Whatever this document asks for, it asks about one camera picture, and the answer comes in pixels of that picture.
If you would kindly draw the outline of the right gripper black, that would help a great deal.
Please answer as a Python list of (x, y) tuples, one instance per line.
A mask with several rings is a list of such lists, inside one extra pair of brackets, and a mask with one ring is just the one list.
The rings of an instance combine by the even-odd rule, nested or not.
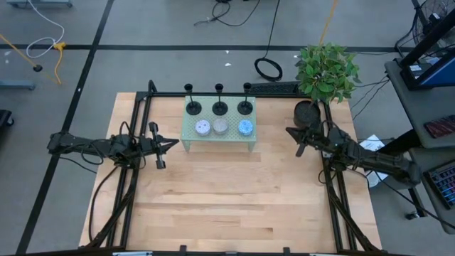
[(323, 135), (321, 130), (310, 127), (287, 127), (286, 131), (299, 145), (296, 157), (302, 156), (307, 146), (311, 146), (318, 151), (331, 155), (330, 141)]

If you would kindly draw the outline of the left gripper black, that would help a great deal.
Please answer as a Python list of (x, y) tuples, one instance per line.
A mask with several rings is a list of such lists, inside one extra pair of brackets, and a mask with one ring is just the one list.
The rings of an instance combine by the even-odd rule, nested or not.
[(156, 155), (156, 167), (157, 169), (165, 169), (166, 163), (163, 160), (162, 155), (166, 154), (169, 149), (179, 143), (179, 139), (164, 138), (158, 134), (158, 124), (155, 122), (149, 123), (149, 129), (152, 134), (151, 138), (141, 135), (139, 137), (139, 148), (143, 156)]

